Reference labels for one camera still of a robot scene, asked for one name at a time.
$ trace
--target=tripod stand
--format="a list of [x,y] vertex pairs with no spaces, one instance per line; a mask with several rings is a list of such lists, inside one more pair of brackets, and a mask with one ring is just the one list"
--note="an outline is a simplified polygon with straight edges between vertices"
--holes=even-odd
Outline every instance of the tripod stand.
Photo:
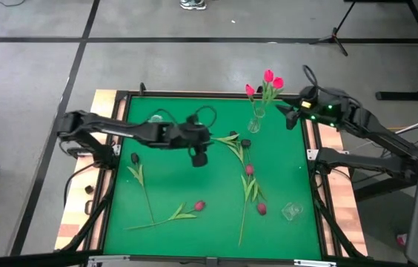
[[339,48],[341,49],[342,54],[344,56],[348,56],[348,52],[346,51],[346,49],[344,48],[344,46],[342,46],[342,43],[337,38],[337,33],[341,29],[342,25],[344,24],[344,21],[349,16],[349,13],[351,12],[351,10],[352,10],[352,8],[354,7],[355,4],[356,4],[356,2],[353,1],[352,4],[351,4],[351,6],[349,7],[348,12],[344,15],[344,18],[342,18],[341,23],[339,23],[339,25],[333,29],[333,31],[332,31],[332,33],[331,33],[330,36],[322,37],[322,38],[316,40],[315,42],[311,42],[310,45],[315,45],[315,44],[325,43],[325,42],[330,43],[330,44],[336,43],[339,46]]

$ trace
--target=green table surface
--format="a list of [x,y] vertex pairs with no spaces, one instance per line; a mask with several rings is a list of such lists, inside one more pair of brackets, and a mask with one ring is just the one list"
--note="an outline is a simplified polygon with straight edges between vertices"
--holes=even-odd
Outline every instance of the green table surface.
[[[274,105],[267,108],[258,133],[248,131],[253,116],[246,99],[196,99],[133,97],[129,122],[143,122],[158,108],[170,111],[178,122],[197,108],[210,105],[217,110],[216,123],[210,128],[214,137],[237,131],[252,141],[251,162],[266,196],[267,214],[261,216],[256,202],[247,205],[245,229],[239,246],[244,208],[242,166],[226,145],[216,142],[208,148],[208,164],[191,165],[188,151],[163,151],[125,139],[115,194],[104,243],[104,254],[138,254],[179,257],[237,257],[265,259],[319,260],[313,200],[308,182],[305,146],[299,124],[287,131],[282,114]],[[165,121],[170,120],[159,113]],[[210,111],[200,113],[208,124]],[[143,164],[145,187],[154,220],[170,217],[182,202],[185,211],[198,200],[207,204],[193,212],[196,219],[173,220],[149,228],[124,228],[151,223],[141,185],[127,169],[130,155],[136,152]],[[281,210],[289,202],[299,203],[303,212],[289,222]]]

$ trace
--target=concrete floor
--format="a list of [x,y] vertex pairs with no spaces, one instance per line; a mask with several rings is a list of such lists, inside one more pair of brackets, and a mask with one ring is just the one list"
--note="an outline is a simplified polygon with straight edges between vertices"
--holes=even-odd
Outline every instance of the concrete floor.
[[[27,0],[19,7],[0,5],[0,36],[80,37],[92,3]],[[188,12],[178,7],[177,0],[101,1],[90,36],[316,38],[329,34],[348,9],[342,0],[219,0],[208,5],[204,12]],[[418,27],[406,4],[357,4],[339,36],[418,38]],[[0,256],[8,253],[77,47],[0,43]],[[307,64],[321,85],[346,90],[386,126],[417,122],[418,102],[378,102],[374,92],[418,89],[418,45],[345,47],[349,57],[325,44],[88,44],[67,110],[89,110],[95,89],[136,89],[140,82],[149,90],[242,92],[246,83],[259,83],[266,68],[283,76],[286,90],[296,93],[308,84],[301,70]],[[418,131],[405,137],[418,140]],[[345,134],[343,141],[347,149],[364,142]],[[371,145],[355,152],[380,154]],[[55,149],[23,253],[52,251],[65,180],[74,165]],[[359,204],[372,257],[405,262],[393,236],[408,229],[413,192],[411,188]],[[401,208],[406,211],[395,212]]]

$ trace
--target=shoe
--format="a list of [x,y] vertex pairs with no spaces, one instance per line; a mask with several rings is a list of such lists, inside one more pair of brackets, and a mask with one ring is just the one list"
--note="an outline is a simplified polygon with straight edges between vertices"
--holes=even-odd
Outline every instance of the shoe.
[[205,10],[204,0],[180,0],[179,5],[186,10]]

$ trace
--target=wooden table frame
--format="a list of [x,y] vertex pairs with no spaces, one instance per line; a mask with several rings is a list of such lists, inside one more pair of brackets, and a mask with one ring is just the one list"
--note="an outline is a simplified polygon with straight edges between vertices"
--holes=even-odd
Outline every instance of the wooden table frame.
[[[176,92],[145,92],[148,96],[174,96]],[[210,93],[210,92],[178,92],[177,94],[184,96],[214,97],[214,94],[223,98],[240,98],[240,93]],[[131,96],[137,96],[139,92],[117,91],[117,90],[97,90],[94,96],[92,108],[90,112],[97,113],[100,116],[106,116],[113,119],[122,120],[127,118],[128,106]],[[311,122],[302,124],[303,134],[305,136],[305,146],[307,148],[316,149],[320,145],[329,148],[342,150],[342,140],[339,133],[334,128],[325,125],[312,125]],[[108,136],[103,133],[93,134],[100,143],[116,144],[122,143],[122,138],[117,136]],[[80,157],[76,163],[76,170],[91,164],[93,161],[91,156]],[[348,174],[347,168],[338,168]],[[89,213],[85,212],[85,207],[92,203],[93,210],[98,200],[101,200],[105,192],[109,189],[109,182],[116,176],[116,171],[104,171],[98,168],[88,168],[86,171],[75,176],[70,184],[70,190],[67,197],[67,204],[64,209],[61,226],[59,228],[58,237],[55,248],[63,248],[74,237],[79,229],[85,224],[89,218]],[[356,200],[352,189],[351,181],[343,174],[336,171],[331,172],[326,177],[318,176],[318,183],[322,186],[319,188],[326,206],[332,215],[335,216],[340,228],[343,230],[348,239],[354,244],[356,249],[367,255],[364,236],[357,213]],[[92,185],[95,188],[93,194],[86,194],[84,188]],[[81,243],[78,250],[99,250],[103,248],[105,240],[105,231],[107,228],[107,220],[110,209],[106,208],[99,216],[90,234]],[[322,255],[334,255],[347,257],[347,254],[339,245],[336,238],[333,238],[328,224],[322,216],[316,212],[316,224],[319,226],[318,234],[321,243]]]

